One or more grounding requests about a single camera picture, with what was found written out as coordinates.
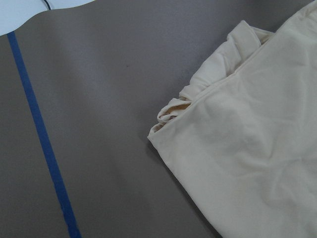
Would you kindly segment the cream long-sleeve graphic shirt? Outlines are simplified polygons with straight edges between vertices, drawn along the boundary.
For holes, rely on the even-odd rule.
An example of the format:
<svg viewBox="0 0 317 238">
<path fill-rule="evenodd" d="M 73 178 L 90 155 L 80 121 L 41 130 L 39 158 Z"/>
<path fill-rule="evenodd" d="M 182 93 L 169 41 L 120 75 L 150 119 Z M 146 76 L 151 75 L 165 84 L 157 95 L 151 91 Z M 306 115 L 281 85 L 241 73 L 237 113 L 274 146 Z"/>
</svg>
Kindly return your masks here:
<svg viewBox="0 0 317 238">
<path fill-rule="evenodd" d="M 240 22 L 148 138 L 222 237 L 316 237 L 316 1 L 276 32 Z"/>
</svg>

